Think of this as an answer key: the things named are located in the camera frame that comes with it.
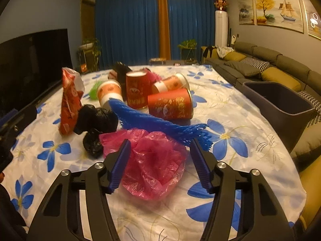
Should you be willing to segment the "red white snack bag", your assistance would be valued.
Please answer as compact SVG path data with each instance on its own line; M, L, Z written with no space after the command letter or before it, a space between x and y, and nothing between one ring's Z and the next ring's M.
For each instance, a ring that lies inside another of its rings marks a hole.
M81 76L75 70L62 68L63 96L59 132L67 136L73 132L78 119L78 111L82 108L81 98L84 94L84 84Z

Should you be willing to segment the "black plastic bag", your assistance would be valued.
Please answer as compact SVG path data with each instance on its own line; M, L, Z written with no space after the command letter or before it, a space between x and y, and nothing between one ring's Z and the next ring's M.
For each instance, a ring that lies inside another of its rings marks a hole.
M86 132L83 146L89 157L98 159L103 155L103 146L99 135L116 132L118 117L112 110L96 108L92 104L85 104L78 111L78 118L73 132L77 135Z

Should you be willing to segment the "green foam net sleeve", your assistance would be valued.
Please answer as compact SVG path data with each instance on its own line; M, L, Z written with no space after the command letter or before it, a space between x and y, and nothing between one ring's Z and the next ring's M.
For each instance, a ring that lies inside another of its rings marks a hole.
M97 91L99 86L103 83L104 81L96 81L93 87L89 91L89 97L91 100L97 100Z

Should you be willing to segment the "orange white paper cup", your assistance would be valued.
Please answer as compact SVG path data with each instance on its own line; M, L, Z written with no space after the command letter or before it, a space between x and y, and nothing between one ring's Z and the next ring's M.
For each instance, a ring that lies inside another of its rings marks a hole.
M116 80L107 80L99 85L97 88L97 98L101 108L111 110L109 100L111 98L124 101L122 97L121 85Z

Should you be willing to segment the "pink plastic bag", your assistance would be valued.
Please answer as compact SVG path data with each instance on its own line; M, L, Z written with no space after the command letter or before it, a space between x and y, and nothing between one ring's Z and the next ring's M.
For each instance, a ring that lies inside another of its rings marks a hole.
M121 180L133 196L146 201L165 198L181 179L186 165L187 149L163 132L137 128L99 135L103 156L115 152L125 139L131 143L131 154Z

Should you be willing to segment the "blue foam net sleeve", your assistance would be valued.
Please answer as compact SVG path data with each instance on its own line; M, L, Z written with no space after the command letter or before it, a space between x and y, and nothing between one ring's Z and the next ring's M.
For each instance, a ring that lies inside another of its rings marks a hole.
M189 146L192 139L196 138L206 151L212 146L211 136L206 130L207 124L178 125L150 114L142 113L114 98L109 100L109 105L118 117L123 129L137 128L148 132L163 132L185 146Z

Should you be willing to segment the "dark wrapper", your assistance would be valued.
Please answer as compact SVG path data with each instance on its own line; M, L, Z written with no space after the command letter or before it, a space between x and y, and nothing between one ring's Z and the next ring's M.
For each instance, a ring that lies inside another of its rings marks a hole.
M131 72L132 70L125 65L124 63L117 61L112 70L108 74L108 78L110 80L115 80L121 85L122 96L124 100L127 100L126 93L126 74Z

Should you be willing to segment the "red paper cup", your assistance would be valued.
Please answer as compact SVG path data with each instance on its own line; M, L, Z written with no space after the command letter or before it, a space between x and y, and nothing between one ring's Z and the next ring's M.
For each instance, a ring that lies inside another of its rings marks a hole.
M190 91L181 88L148 95L150 115L164 120L190 120L193 117L193 101Z
M131 71L126 74L127 104L133 109L147 106L150 92L150 80L145 70Z

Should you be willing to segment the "pink foam net sleeve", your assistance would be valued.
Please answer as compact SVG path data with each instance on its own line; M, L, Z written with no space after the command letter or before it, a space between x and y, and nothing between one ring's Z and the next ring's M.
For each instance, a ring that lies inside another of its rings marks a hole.
M147 77L151 84L154 84L162 80L162 77L156 72L152 72L149 68L143 68L143 71L147 73Z

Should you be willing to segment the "orange cup back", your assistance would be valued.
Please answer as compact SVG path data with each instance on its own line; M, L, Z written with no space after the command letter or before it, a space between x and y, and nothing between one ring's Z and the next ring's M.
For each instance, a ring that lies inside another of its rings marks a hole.
M167 91L173 91L181 88L190 89L189 83L184 75L176 73L173 76L157 81L152 84L151 93L158 94Z

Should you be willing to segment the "plant on left stand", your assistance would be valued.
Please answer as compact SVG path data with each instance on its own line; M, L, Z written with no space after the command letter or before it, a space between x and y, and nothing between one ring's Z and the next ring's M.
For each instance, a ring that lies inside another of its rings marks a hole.
M101 45L97 38L83 40L78 48L80 73L86 74L98 71L101 53Z

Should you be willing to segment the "grey sectional sofa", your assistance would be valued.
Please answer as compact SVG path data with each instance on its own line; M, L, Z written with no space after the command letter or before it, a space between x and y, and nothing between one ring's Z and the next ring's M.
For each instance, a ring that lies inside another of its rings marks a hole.
M300 217L305 230L320 227L320 74L283 54L248 42L220 58L216 49L205 49L203 62L210 64L229 84L242 89L249 82L275 82L294 90L316 109L296 146L290 152L307 191Z

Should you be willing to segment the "mustard cushion far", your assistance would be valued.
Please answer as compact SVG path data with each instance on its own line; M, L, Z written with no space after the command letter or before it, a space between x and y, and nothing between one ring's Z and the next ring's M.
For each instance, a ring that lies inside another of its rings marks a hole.
M225 61L241 61L246 58L246 55L233 51L228 53L223 59Z

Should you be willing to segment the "white clothes on sofa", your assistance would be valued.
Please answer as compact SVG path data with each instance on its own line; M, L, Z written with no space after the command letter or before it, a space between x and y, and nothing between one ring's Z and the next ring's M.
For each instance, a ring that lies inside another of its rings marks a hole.
M229 53L231 53L231 52L233 52L233 51L234 51L233 48L231 48L231 47L226 47L226 46L222 46L222 47L218 46L218 47L216 48L216 52L217 52L219 58L224 58L224 57L226 57Z

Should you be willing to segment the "orange curtain strip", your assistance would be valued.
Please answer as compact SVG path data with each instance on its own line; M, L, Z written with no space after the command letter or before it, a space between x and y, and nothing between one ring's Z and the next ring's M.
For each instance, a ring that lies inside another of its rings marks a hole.
M157 0L159 21L159 53L161 58L171 59L168 0Z

